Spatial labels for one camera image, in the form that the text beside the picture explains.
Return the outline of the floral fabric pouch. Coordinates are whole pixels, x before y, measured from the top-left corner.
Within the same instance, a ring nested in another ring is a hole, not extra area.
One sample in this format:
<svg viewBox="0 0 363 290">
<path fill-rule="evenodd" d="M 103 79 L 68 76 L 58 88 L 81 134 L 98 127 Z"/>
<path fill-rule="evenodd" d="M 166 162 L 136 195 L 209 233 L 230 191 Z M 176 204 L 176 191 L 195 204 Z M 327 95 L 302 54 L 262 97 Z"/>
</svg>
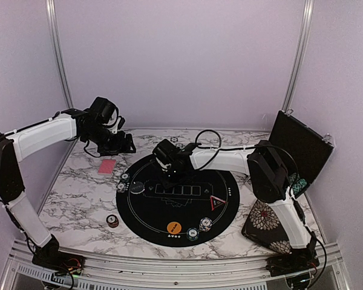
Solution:
<svg viewBox="0 0 363 290">
<path fill-rule="evenodd" d="M 292 247 L 284 228 L 271 207 L 259 200 L 253 204 L 241 234 L 279 254 L 290 254 Z"/>
</svg>

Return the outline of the round black poker mat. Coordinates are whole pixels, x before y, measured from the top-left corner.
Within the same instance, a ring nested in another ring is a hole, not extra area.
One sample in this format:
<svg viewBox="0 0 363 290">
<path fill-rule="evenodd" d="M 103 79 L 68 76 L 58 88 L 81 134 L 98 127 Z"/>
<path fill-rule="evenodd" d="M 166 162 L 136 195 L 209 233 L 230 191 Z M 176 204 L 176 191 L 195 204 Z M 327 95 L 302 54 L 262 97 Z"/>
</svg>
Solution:
<svg viewBox="0 0 363 290">
<path fill-rule="evenodd" d="M 192 247 L 208 242 L 226 230 L 238 212 L 240 191 L 230 172 L 202 170 L 191 179 L 173 188 L 165 189 L 155 172 L 155 158 L 147 155 L 131 165 L 127 171 L 129 181 L 126 192 L 118 193 L 116 205 L 124 224 L 147 242 L 164 247 Z M 139 195 L 129 192 L 130 184 L 140 181 L 145 191 Z M 210 196 L 226 201 L 226 204 L 211 210 Z M 207 232 L 199 230 L 202 218 L 210 218 L 212 227 Z M 166 227 L 179 222 L 179 234 L 169 234 Z M 189 228 L 196 228 L 199 237 L 190 241 L 186 237 Z"/>
</svg>

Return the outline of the blue orange chip stack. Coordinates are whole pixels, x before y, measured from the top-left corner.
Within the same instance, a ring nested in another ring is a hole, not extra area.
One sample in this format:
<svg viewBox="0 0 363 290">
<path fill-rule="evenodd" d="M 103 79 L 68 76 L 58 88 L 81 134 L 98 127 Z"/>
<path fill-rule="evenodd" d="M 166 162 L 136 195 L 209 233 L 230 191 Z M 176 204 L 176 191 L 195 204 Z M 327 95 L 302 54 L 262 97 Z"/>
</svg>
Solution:
<svg viewBox="0 0 363 290">
<path fill-rule="evenodd" d="M 212 227 L 212 220 L 208 217 L 204 217 L 200 220 L 199 230 L 202 232 L 207 232 Z"/>
</svg>

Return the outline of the black poker chip case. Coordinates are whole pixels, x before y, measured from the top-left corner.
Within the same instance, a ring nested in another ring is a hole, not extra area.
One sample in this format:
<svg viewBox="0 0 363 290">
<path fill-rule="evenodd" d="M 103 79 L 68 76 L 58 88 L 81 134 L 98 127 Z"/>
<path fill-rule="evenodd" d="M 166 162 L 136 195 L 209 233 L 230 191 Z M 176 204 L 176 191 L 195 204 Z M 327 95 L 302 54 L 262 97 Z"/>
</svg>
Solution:
<svg viewBox="0 0 363 290">
<path fill-rule="evenodd" d="M 279 147 L 296 199 L 315 181 L 334 149 L 328 138 L 284 111 L 276 116 L 269 142 Z"/>
</svg>

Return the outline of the silver dealer button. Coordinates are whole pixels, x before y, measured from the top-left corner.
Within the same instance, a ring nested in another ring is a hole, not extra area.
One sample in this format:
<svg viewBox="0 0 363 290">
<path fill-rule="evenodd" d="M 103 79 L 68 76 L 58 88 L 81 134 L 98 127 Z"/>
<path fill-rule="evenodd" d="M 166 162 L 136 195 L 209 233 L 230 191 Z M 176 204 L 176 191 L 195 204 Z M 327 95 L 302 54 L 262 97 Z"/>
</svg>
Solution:
<svg viewBox="0 0 363 290">
<path fill-rule="evenodd" d="M 145 185 L 144 183 L 140 181 L 133 181 L 130 184 L 129 192 L 133 195 L 139 195 L 145 191 Z"/>
</svg>

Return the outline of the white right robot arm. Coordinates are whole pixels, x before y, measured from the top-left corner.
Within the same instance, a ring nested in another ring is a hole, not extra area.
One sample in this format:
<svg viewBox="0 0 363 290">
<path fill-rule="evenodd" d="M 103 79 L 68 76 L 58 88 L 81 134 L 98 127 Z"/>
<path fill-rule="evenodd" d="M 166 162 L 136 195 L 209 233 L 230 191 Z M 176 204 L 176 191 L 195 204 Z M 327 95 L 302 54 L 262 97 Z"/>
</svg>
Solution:
<svg viewBox="0 0 363 290">
<path fill-rule="evenodd" d="M 281 148 L 262 140 L 243 147 L 206 147 L 189 143 L 180 149 L 164 139 L 152 154 L 162 173 L 164 188 L 172 188 L 201 170 L 243 173 L 251 178 L 255 197 L 269 204 L 289 239 L 290 254 L 269 258 L 267 269 L 272 275 L 303 271 L 319 265 L 316 253 L 318 239 L 305 219 L 293 193 L 287 167 L 279 156 Z"/>
</svg>

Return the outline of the black white poker chip stack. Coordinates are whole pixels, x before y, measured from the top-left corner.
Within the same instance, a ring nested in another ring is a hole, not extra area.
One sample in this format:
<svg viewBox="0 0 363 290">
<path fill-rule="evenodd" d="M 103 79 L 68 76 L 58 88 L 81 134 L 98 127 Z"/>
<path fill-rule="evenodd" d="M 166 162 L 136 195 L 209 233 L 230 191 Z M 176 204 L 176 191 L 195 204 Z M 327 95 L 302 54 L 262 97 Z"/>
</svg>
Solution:
<svg viewBox="0 0 363 290">
<path fill-rule="evenodd" d="M 117 185 L 117 192 L 118 193 L 124 193 L 126 192 L 126 184 L 123 182 L 118 183 Z"/>
</svg>

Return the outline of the red playing card deck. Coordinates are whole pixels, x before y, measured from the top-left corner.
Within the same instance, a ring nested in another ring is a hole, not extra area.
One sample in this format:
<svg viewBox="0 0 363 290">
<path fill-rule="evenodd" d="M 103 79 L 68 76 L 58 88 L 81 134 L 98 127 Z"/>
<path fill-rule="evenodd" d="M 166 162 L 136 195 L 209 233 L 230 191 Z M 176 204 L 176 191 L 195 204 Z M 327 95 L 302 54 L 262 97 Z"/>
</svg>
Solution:
<svg viewBox="0 0 363 290">
<path fill-rule="evenodd" d="M 100 175 L 111 175 L 116 166 L 116 160 L 114 159 L 103 159 L 98 169 Z"/>
</svg>

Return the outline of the blue orange chips on marble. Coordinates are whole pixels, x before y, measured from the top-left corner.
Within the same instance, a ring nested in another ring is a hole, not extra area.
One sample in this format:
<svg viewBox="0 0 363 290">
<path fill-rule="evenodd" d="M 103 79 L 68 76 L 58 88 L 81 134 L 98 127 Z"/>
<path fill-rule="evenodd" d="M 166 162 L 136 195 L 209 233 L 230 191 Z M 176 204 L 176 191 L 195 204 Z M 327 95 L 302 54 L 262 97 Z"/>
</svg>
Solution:
<svg viewBox="0 0 363 290">
<path fill-rule="evenodd" d="M 184 145 L 184 144 L 182 144 L 182 143 L 177 143 L 177 144 L 176 144 L 176 147 L 177 147 L 177 148 L 179 148 L 179 149 L 184 148 L 184 146 L 185 146 L 185 145 Z"/>
</svg>

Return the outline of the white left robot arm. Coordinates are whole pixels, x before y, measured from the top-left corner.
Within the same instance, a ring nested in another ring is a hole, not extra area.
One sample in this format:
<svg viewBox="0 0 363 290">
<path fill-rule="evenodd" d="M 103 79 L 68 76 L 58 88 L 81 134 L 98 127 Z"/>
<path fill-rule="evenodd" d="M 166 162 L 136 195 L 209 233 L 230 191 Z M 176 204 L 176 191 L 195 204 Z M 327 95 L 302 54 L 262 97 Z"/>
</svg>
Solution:
<svg viewBox="0 0 363 290">
<path fill-rule="evenodd" d="M 96 97 L 84 110 L 67 109 L 21 129 L 0 132 L 0 202 L 34 245 L 33 264 L 64 271 L 80 268 L 83 257 L 60 250 L 58 240 L 40 220 L 25 193 L 20 163 L 54 144 L 72 140 L 94 143 L 100 157 L 134 153 L 132 135 L 121 130 L 124 122 L 113 102 Z"/>
</svg>

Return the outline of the red poker chip stack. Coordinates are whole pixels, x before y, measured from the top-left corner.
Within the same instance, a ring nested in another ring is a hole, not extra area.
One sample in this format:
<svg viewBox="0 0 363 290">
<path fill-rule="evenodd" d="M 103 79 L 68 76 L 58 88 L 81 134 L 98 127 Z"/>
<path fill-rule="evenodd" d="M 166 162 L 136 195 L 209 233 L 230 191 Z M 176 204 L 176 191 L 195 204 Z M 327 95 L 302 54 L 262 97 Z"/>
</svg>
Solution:
<svg viewBox="0 0 363 290">
<path fill-rule="evenodd" d="M 119 226 L 119 219 L 116 215 L 110 214 L 106 217 L 106 222 L 110 228 L 116 228 Z"/>
</svg>

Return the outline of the red triangular marker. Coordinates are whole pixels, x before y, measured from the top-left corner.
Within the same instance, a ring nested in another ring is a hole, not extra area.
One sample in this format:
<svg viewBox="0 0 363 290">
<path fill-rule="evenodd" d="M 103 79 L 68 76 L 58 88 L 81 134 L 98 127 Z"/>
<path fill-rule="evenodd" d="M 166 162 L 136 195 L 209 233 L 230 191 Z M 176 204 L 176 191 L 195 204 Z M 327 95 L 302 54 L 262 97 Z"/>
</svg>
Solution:
<svg viewBox="0 0 363 290">
<path fill-rule="evenodd" d="M 216 196 L 210 196 L 210 202 L 211 202 L 211 210 L 214 211 L 216 208 L 221 207 L 222 205 L 226 204 L 226 201 L 223 199 L 220 199 Z"/>
</svg>

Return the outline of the orange big blind button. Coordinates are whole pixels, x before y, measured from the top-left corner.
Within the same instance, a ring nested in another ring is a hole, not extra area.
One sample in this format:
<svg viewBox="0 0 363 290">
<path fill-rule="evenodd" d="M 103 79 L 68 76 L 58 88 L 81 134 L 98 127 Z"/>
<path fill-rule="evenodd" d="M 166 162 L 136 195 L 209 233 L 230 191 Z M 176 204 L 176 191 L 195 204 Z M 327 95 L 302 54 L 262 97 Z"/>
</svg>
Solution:
<svg viewBox="0 0 363 290">
<path fill-rule="evenodd" d="M 166 229 L 169 234 L 175 235 L 175 234 L 179 234 L 181 232 L 182 225 L 179 222 L 172 221 L 167 225 Z"/>
</svg>

